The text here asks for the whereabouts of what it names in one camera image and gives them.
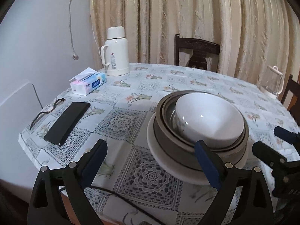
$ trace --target barcode label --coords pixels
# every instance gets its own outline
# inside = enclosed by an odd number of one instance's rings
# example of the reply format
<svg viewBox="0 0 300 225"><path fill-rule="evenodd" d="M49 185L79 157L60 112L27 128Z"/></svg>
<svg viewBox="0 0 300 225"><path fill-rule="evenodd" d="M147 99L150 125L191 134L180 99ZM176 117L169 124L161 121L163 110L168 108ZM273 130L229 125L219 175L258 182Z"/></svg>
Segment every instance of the barcode label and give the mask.
<svg viewBox="0 0 300 225"><path fill-rule="evenodd" d="M112 69L117 69L117 65L116 65L116 61L115 61L115 57L114 57L113 53L110 55L110 61L112 64Z"/></svg>

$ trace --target pitcher lid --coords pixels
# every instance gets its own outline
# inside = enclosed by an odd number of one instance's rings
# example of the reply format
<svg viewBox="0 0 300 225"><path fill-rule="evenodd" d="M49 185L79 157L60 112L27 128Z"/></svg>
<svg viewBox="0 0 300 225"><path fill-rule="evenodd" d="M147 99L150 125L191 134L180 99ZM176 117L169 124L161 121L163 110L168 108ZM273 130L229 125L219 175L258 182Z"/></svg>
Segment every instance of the pitcher lid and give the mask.
<svg viewBox="0 0 300 225"><path fill-rule="evenodd" d="M272 71L272 72L274 72L274 73L277 73L277 74L279 74L279 75L283 75L283 73L282 72L280 72L279 70L278 70L278 67L277 66L270 66L270 65L268 65L268 68Z"/></svg>

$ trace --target white plate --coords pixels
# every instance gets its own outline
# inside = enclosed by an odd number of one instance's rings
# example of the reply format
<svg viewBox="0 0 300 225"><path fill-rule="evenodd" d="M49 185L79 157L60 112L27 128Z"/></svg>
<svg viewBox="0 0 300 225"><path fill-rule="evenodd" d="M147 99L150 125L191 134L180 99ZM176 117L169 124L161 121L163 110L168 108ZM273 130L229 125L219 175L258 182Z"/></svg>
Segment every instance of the white plate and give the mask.
<svg viewBox="0 0 300 225"><path fill-rule="evenodd" d="M154 130L153 130L153 123L155 119L155 114L151 117L148 126L147 126L147 142L151 154L153 155L154 159L157 163L166 170L169 174L173 175L174 177L190 183L194 185L209 185L207 178L205 177L203 172L196 171L194 169L190 169L188 167L182 166L178 162L174 161L170 158L160 147L158 144ZM241 158L241 160L235 165L237 168L243 168L246 160L248 158L248 148L245 151L245 154Z"/></svg>

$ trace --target white lace tablecloth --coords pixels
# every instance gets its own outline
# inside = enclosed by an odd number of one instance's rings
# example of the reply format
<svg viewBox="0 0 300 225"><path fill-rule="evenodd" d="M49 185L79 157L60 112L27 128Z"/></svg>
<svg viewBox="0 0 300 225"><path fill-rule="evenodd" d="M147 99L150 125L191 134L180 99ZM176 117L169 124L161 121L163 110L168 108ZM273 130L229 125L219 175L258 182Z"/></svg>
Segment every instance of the white lace tablecloth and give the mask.
<svg viewBox="0 0 300 225"><path fill-rule="evenodd" d="M273 129L277 125L293 132L300 129L278 100L263 95L255 85L218 73L179 66L130 64L130 68L126 75L108 76L104 85L87 96L72 94L71 89L67 89L56 98L66 101L52 113L42 116L31 130L28 123L19 135L19 143L38 169L44 165L50 169L65 167L71 161L78 161L98 139L104 139L108 154L93 185L119 193L165 224L197 224L216 190L188 184L168 174L154 160L146 139L147 124L157 103L165 95L181 90L210 92L230 101L247 120L248 143L260 140L280 151L288 160L299 159L291 145L274 136ZM91 107L62 147L45 141L48 129L73 101L90 102ZM253 166L261 167L272 190L271 169L250 153L245 168ZM156 224L113 195L91 188L85 189L85 193L101 218L115 224L138 225L143 221L142 224ZM240 189L237 189L224 224L233 215L239 193Z"/></svg>

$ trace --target tissue box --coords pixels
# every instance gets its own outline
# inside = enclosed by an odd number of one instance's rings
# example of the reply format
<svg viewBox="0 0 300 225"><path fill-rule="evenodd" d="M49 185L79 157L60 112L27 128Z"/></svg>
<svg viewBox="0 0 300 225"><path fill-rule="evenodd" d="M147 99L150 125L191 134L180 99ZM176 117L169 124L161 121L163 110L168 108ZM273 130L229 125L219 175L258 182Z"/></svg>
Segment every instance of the tissue box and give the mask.
<svg viewBox="0 0 300 225"><path fill-rule="evenodd" d="M86 75L83 79L78 80L77 77L75 81L71 82L71 89L74 94L86 96L90 94L93 90L97 89L100 85L106 82L105 73L96 72Z"/></svg>

